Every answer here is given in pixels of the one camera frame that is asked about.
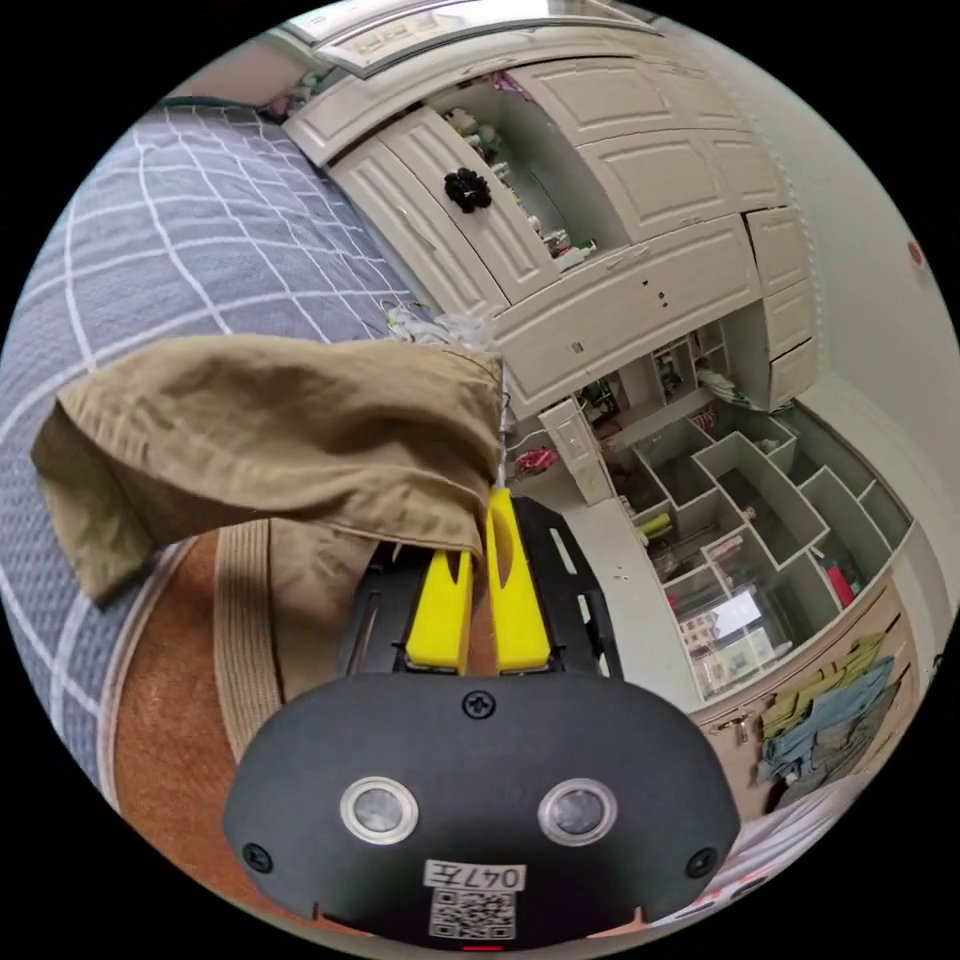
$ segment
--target bed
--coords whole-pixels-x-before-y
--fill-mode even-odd
[[[337,187],[253,109],[150,111],[64,211],[0,355],[0,597],[37,696],[98,788],[119,638],[149,577],[104,611],[79,592],[28,456],[54,394],[164,337],[384,337],[385,305],[409,299]]]

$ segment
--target toy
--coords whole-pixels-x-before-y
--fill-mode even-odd
[[[558,459],[557,452],[548,450],[546,447],[529,450],[517,457],[517,476],[527,477],[543,473],[545,470],[549,470]]]

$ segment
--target open shelf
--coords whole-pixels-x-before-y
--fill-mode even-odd
[[[498,89],[491,77],[481,77],[431,98],[427,106],[441,116],[463,111],[476,121],[479,130],[461,125],[461,131],[470,131],[462,135],[481,137],[478,163],[486,162],[528,216],[539,220],[541,237],[551,253],[564,246],[551,239],[557,231],[565,232],[574,246],[593,242],[601,252],[630,244],[621,218],[586,161],[521,92]],[[505,170],[498,166],[502,163],[507,165]],[[479,172],[487,175],[482,166]],[[558,266],[563,270],[568,262],[577,265],[562,258]]]
[[[873,519],[892,550],[903,542],[910,529],[910,517],[886,487],[872,484],[860,498],[864,510]]]
[[[797,449],[788,476],[798,486],[821,467],[829,467],[856,497],[873,482],[863,461],[830,430],[797,406],[777,416],[777,422],[797,437]]]
[[[716,420],[706,432],[714,440],[723,440],[732,433],[742,433],[768,456],[780,447],[796,444],[794,435],[765,413],[743,410],[723,402],[712,406]]]
[[[719,323],[707,324],[591,385],[599,384],[598,392],[608,392],[616,403],[616,412],[596,428],[604,448],[633,446],[708,404],[712,394],[700,386],[697,372],[702,367],[724,372],[724,351]]]
[[[689,573],[706,562],[705,548],[723,540],[743,524],[743,518],[720,490],[679,509],[668,505],[669,530],[649,538],[647,553],[661,583]]]
[[[778,565],[826,533],[800,491],[742,434],[731,434],[699,453],[697,460],[743,513]]]
[[[653,508],[669,505],[670,499],[663,485],[652,470],[632,450],[611,451],[605,454],[604,461],[613,488],[617,494],[626,498],[631,516],[645,515]]]
[[[890,546],[863,505],[828,468],[804,484],[803,495],[829,527],[815,555],[825,570],[837,567],[850,587],[846,599],[840,597],[847,606],[883,569]]]
[[[755,679],[840,612],[808,554],[778,569],[748,527],[711,552],[711,567],[664,587],[705,701]]]
[[[653,471],[670,499],[682,507],[713,489],[710,477],[694,459],[711,445],[710,438],[689,420],[676,420],[634,448]]]

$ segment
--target label sticker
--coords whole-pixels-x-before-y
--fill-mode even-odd
[[[513,940],[517,936],[516,900],[513,893],[435,889],[430,905],[430,936],[448,940]]]
[[[456,863],[452,860],[427,860],[423,865],[423,885],[438,890],[520,893],[527,882],[523,864]]]

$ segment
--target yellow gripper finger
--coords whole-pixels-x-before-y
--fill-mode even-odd
[[[550,660],[550,641],[505,489],[494,490],[487,513],[487,574],[497,671],[542,670]]]
[[[473,561],[466,551],[437,550],[427,568],[407,638],[406,653],[415,667],[467,669],[473,604]]]

